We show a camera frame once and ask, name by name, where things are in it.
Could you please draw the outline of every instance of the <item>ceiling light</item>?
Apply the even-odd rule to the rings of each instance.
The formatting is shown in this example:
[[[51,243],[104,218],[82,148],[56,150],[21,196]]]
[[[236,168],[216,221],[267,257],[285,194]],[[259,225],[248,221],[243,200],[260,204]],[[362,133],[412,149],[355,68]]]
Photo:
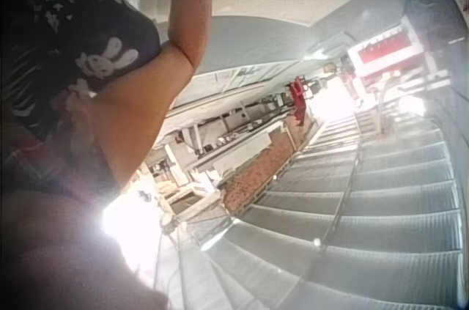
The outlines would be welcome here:
[[[321,48],[320,50],[317,50],[317,51],[315,51],[315,52],[313,52],[313,53],[309,53],[309,54],[305,55],[305,56],[303,57],[303,59],[304,59],[305,61],[308,61],[308,60],[310,60],[310,59],[317,59],[317,60],[322,61],[322,60],[325,60],[325,59],[329,59],[329,56],[328,56],[328,55],[325,55],[325,54],[324,54],[324,48]]]

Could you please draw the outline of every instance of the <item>metal escalator step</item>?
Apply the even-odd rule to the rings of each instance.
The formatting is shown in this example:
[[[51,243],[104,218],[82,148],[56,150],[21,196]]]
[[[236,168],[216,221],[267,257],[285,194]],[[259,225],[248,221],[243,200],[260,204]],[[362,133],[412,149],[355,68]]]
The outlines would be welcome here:
[[[268,307],[258,301],[248,289],[241,286],[234,278],[224,272],[220,265],[215,264],[214,271],[233,309],[268,310]]]
[[[331,148],[328,149],[327,146],[318,148],[308,147],[305,149],[297,158],[295,162],[303,162],[303,161],[312,161],[312,160],[319,160],[325,159],[330,156],[330,158],[335,158],[338,155],[346,156],[350,155],[357,150],[357,141],[352,141],[347,145],[342,145],[339,148]]]
[[[232,310],[209,259],[189,236],[179,245],[185,309]]]
[[[424,133],[421,135],[410,136],[392,136],[386,139],[375,140],[364,145],[362,148],[363,155],[382,155],[401,150],[415,149],[417,147],[425,147],[426,145],[441,142],[443,137],[439,130]]]
[[[324,237],[333,215],[253,205],[240,219],[270,231],[311,241]],[[460,225],[458,210],[410,216],[344,216],[330,244],[398,253],[453,251],[462,247]]]
[[[344,216],[331,245],[370,251],[432,253],[461,249],[458,210],[425,215]]]
[[[361,171],[376,169],[389,169],[393,167],[406,166],[416,163],[425,163],[448,157],[444,142],[416,147],[413,149],[392,152],[384,155],[363,157]]]
[[[300,191],[300,192],[336,192],[343,191],[350,179],[350,175],[329,177],[308,177],[302,180],[279,180],[270,188],[272,191]]]
[[[454,306],[459,251],[389,254],[328,250],[309,280],[344,292],[395,303]]]
[[[352,189],[367,191],[387,188],[402,188],[452,180],[453,174],[448,160],[436,160],[395,169],[360,172],[355,176]]]
[[[374,125],[373,125],[372,122],[370,122],[370,123],[365,123],[364,125],[361,125],[361,126],[360,126],[360,129],[361,129],[361,130],[373,130],[373,129],[374,129]],[[356,123],[352,123],[351,125],[347,125],[347,126],[339,127],[339,128],[326,128],[326,129],[322,132],[322,136],[337,135],[337,134],[345,133],[345,132],[348,132],[348,131],[351,131],[351,130],[357,130],[357,125],[356,125]]]
[[[345,204],[349,216],[398,216],[439,213],[458,206],[452,180],[399,189],[354,191]],[[336,193],[266,192],[256,203],[280,210],[333,215],[342,196]]]
[[[334,141],[334,140],[337,140],[337,139],[348,139],[348,138],[355,138],[356,136],[358,136],[359,133],[358,133],[358,130],[357,129],[352,129],[352,130],[348,130],[346,132],[342,132],[342,133],[332,133],[332,134],[329,134],[329,135],[326,135],[326,134],[322,134],[316,141],[315,144],[324,144],[326,142],[329,142],[329,141]]]
[[[298,277],[257,259],[225,238],[207,253],[236,282],[266,306],[276,309],[292,291]]]
[[[454,182],[450,180],[399,189],[354,191],[346,200],[344,214],[351,216],[397,216],[454,210],[459,207],[455,189]]]
[[[342,165],[327,165],[314,167],[298,167],[286,169],[279,180],[301,180],[303,178],[312,177],[334,177],[350,175],[353,168],[353,161],[346,162]]]
[[[298,285],[289,302],[281,310],[451,310],[445,306],[393,303],[365,298],[312,284]]]
[[[322,143],[314,144],[312,147],[308,148],[308,152],[319,152],[323,150],[331,150],[338,147],[344,147],[347,145],[351,145],[357,143],[359,139],[359,135],[356,136],[349,136],[346,138],[339,138],[330,141],[325,141]]]
[[[288,273],[340,292],[395,303],[454,305],[459,251],[377,253],[329,247],[237,224],[225,238]]]
[[[413,120],[406,122],[393,123],[393,129],[396,132],[406,132],[406,133],[415,133],[415,132],[430,132],[437,129],[437,126],[431,123],[429,120]]]
[[[294,171],[296,169],[328,169],[336,166],[350,166],[355,160],[355,152],[343,152],[340,155],[328,155],[321,158],[304,158],[293,161],[292,165],[288,168],[288,171]]]
[[[268,191],[256,203],[280,210],[333,215],[343,193],[276,193]]]
[[[323,238],[333,215],[298,213],[252,205],[240,220],[284,235],[304,240]]]

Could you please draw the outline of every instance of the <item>red object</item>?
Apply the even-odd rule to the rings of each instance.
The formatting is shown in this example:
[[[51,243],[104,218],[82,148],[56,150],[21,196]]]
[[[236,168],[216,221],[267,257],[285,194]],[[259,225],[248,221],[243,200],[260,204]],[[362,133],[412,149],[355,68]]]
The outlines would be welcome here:
[[[376,61],[391,53],[408,48],[411,46],[409,37],[406,33],[400,32],[387,39],[379,41],[378,43],[366,46],[363,50],[358,52],[361,61],[364,64]]]
[[[297,77],[295,81],[290,83],[288,86],[292,93],[293,103],[295,104],[295,118],[300,122],[298,125],[303,126],[306,114],[306,101],[301,79]]]

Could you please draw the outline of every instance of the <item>wall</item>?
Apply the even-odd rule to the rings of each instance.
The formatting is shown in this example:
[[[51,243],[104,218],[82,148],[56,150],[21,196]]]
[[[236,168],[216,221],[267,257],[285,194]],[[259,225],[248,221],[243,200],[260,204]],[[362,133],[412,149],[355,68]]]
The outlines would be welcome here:
[[[437,67],[448,70],[451,85],[426,94],[428,115],[446,135],[459,186],[469,202],[469,64],[468,29],[454,0],[424,0],[408,4],[406,13],[435,57]],[[465,38],[462,42],[452,40]]]
[[[304,142],[307,129],[311,126],[309,119],[304,127],[297,127],[294,117],[287,117],[286,123],[298,146]],[[270,178],[295,153],[292,142],[286,131],[279,128],[270,133],[272,144],[257,156],[248,166],[242,168],[224,186],[224,204],[228,211],[236,212],[261,189]]]

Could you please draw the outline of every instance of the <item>brick wall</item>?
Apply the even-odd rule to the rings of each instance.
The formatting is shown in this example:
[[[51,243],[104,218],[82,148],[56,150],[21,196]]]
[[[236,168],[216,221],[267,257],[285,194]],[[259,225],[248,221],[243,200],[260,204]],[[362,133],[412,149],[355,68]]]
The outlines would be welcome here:
[[[299,147],[308,132],[311,122],[305,120],[304,127],[297,127],[294,117],[286,122],[293,140]],[[280,128],[270,133],[272,144],[262,151],[247,167],[238,172],[225,185],[224,204],[228,211],[240,209],[295,153],[287,132]]]

